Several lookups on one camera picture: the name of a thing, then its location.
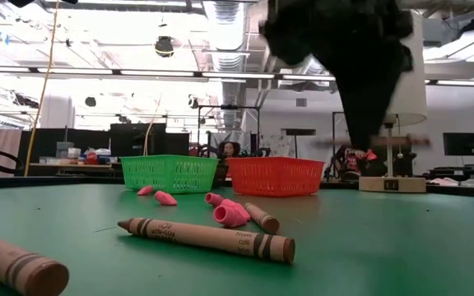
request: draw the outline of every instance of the small wooden block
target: small wooden block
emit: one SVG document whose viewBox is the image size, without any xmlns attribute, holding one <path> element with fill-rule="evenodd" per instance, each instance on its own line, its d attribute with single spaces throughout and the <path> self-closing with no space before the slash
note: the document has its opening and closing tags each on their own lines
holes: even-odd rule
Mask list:
<svg viewBox="0 0 474 296">
<path fill-rule="evenodd" d="M 360 177 L 359 190 L 367 192 L 426 193 L 424 178 Z"/>
</svg>

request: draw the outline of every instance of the pink eraser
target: pink eraser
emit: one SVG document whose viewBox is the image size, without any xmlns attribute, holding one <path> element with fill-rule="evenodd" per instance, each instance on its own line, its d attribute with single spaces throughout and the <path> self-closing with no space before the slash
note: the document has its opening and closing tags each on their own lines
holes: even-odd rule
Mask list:
<svg viewBox="0 0 474 296">
<path fill-rule="evenodd" d="M 218 206 L 215 208 L 213 219 L 226 227 L 237 227 L 246 224 L 246 218 L 235 208 L 229 206 Z"/>
<path fill-rule="evenodd" d="M 204 198 L 204 200 L 210 205 L 217 207 L 224 200 L 224 197 L 218 194 L 209 192 L 208 194 L 206 194 L 206 197 Z"/>
<path fill-rule="evenodd" d="M 139 196 L 150 195 L 153 192 L 153 186 L 145 186 L 140 189 L 137 193 Z"/>
<path fill-rule="evenodd" d="M 247 221 L 250 221 L 251 217 L 250 214 L 244 209 L 243 205 L 239 204 L 238 202 L 225 199 L 224 201 L 221 202 L 221 206 L 229 206 L 234 208 L 241 214 Z"/>
<path fill-rule="evenodd" d="M 177 206 L 177 201 L 165 192 L 156 192 L 155 199 L 163 206 Z"/>
</svg>

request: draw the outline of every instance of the laboratory room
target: laboratory room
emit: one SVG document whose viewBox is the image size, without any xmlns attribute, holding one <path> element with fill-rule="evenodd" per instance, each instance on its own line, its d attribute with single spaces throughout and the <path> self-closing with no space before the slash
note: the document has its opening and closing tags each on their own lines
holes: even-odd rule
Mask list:
<svg viewBox="0 0 474 296">
<path fill-rule="evenodd" d="M 243 293 L 474 295 L 474 1 L 0 0 L 0 296 Z"/>
</svg>

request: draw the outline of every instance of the lamp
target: lamp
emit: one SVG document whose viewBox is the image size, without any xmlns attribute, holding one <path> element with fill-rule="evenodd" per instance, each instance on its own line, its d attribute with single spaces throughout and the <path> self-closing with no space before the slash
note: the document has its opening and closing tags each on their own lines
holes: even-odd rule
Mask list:
<svg viewBox="0 0 474 296">
<path fill-rule="evenodd" d="M 427 98 L 425 94 L 425 69 L 423 59 L 422 17 L 411 12 L 413 17 L 413 34 L 403 39 L 402 43 L 411 50 L 413 71 L 404 72 L 394 91 L 393 100 L 383 121 L 390 138 L 393 127 L 413 125 L 427 119 Z M 361 177 L 360 190 L 375 192 L 425 192 L 425 179 L 394 177 L 393 147 L 389 139 L 387 144 L 388 176 Z"/>
</svg>

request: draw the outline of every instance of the green table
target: green table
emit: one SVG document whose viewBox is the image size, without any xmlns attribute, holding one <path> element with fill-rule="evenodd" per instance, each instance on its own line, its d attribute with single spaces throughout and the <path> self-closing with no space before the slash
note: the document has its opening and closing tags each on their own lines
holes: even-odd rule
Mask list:
<svg viewBox="0 0 474 296">
<path fill-rule="evenodd" d="M 229 188 L 218 192 L 234 196 Z M 122 185 L 0 189 L 0 238 L 66 264 L 67 296 L 474 295 L 474 197 L 354 190 L 235 196 L 281 221 L 281 234 L 296 242 L 293 266 L 115 227 L 137 216 L 218 227 L 202 194 L 175 197 L 178 206 L 163 207 Z M 243 229 L 260 231 L 253 222 Z M 0 285 L 0 295 L 9 293 Z"/>
</svg>

